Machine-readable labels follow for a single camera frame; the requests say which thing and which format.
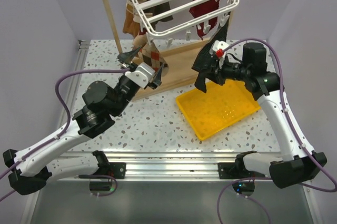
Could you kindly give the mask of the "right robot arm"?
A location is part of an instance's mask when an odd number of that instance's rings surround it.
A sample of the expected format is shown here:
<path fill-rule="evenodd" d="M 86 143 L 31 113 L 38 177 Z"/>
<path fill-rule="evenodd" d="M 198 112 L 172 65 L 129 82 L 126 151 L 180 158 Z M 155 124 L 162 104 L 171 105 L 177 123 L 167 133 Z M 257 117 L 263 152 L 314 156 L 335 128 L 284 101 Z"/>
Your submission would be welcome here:
<path fill-rule="evenodd" d="M 229 47 L 223 41 L 211 45 L 213 62 L 209 80 L 219 85 L 226 80 L 243 82 L 269 120 L 281 150 L 279 158 L 256 151 L 240 153 L 233 172 L 241 178 L 253 172 L 266 175 L 279 188 L 312 180 L 324 169 L 327 158 L 323 152 L 315 151 L 299 127 L 288 104 L 281 74 L 268 71 L 267 49 L 262 43 L 245 43 L 242 59 L 233 63 L 225 54 Z"/>

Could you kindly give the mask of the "black striped underwear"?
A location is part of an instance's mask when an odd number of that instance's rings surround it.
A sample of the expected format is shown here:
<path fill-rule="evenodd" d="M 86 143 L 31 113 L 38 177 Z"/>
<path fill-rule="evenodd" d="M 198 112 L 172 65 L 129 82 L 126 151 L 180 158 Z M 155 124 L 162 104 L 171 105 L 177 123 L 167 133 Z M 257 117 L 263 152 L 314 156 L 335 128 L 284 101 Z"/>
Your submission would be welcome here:
<path fill-rule="evenodd" d="M 228 20 L 230 14 L 227 14 L 224 19 L 224 24 L 219 24 L 216 32 L 209 38 L 208 42 L 201 48 L 192 65 L 192 69 L 198 72 L 194 86 L 206 93 L 206 79 L 218 84 L 225 83 L 224 78 L 220 73 L 219 59 L 212 50 L 213 44 L 216 41 L 226 42 L 228 31 Z"/>

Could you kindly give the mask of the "tan brown underwear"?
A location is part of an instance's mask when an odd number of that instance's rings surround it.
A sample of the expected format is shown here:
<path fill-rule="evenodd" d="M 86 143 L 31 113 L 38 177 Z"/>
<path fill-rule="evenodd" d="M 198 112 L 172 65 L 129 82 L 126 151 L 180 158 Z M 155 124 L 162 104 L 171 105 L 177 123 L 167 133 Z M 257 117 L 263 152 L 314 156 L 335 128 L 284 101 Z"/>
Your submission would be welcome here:
<path fill-rule="evenodd" d="M 129 0 L 126 2 L 125 21 L 122 31 L 124 34 L 132 35 L 133 38 L 137 37 L 140 31 L 140 23 L 134 21 L 133 5 Z"/>

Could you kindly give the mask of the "white plastic clip hanger frame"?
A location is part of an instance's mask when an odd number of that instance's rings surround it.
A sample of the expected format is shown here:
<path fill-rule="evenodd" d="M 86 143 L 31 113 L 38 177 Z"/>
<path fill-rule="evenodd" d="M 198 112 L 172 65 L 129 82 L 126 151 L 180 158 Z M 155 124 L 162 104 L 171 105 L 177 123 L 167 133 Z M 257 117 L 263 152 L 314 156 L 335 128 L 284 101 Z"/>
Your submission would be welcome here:
<path fill-rule="evenodd" d="M 190 39 L 190 32 L 196 29 L 197 24 L 204 23 L 204 31 L 209 32 L 210 26 L 206 27 L 206 21 L 217 17 L 217 22 L 224 24 L 227 14 L 236 9 L 240 0 L 220 0 L 219 9 L 212 11 L 198 18 L 193 18 L 189 13 L 192 6 L 198 5 L 208 0 L 130 0 L 133 5 L 134 21 L 140 23 L 140 31 L 145 32 L 148 42 L 155 39 L 171 39 L 175 34 L 185 33 L 186 39 Z M 169 2 L 171 9 L 160 15 L 153 16 L 152 13 L 145 13 L 144 10 L 152 6 Z M 158 21 L 167 16 L 173 16 L 169 22 L 158 22 L 155 27 L 152 22 Z"/>

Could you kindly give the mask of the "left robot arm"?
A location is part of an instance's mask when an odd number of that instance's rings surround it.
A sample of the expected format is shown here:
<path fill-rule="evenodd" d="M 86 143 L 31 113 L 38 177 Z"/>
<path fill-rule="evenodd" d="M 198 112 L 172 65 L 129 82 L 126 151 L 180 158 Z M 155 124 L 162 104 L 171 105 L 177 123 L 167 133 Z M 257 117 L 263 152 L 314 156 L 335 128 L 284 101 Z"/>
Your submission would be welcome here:
<path fill-rule="evenodd" d="M 8 149 L 3 153 L 7 176 L 13 192 L 22 196 L 35 193 L 48 183 L 69 177 L 106 180 L 107 189 L 94 189 L 97 198 L 116 192 L 118 183 L 112 164 L 102 151 L 94 151 L 86 157 L 59 160 L 59 156 L 71 148 L 103 134 L 114 124 L 114 117 L 121 116 L 140 89 L 158 88 L 162 83 L 164 64 L 155 70 L 145 62 L 136 64 L 133 58 L 140 47 L 122 52 L 117 56 L 120 69 L 79 70 L 60 77 L 55 84 L 55 93 L 63 106 L 67 120 L 55 132 L 38 143 L 23 149 Z M 104 81 L 89 85 L 82 99 L 85 105 L 71 114 L 60 95 L 60 84 L 67 78 L 90 73 L 120 74 L 115 87 Z"/>

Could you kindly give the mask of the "argyle patterned underwear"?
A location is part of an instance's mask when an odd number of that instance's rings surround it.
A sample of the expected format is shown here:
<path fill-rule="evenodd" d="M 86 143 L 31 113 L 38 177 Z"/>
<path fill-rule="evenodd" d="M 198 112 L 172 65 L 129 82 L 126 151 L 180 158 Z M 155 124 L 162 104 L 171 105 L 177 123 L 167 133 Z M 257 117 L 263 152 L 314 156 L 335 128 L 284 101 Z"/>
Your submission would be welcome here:
<path fill-rule="evenodd" d="M 162 65 L 164 65 L 162 69 L 162 76 L 165 76 L 168 73 L 169 66 L 167 62 L 163 57 L 161 57 L 161 54 L 155 44 L 153 42 L 151 44 L 147 42 L 147 36 L 145 32 L 139 31 L 138 35 L 134 38 L 132 44 L 134 49 L 141 46 L 143 47 L 138 52 L 138 57 L 141 58 L 143 62 L 145 62 L 155 71 L 157 71 L 161 68 Z"/>

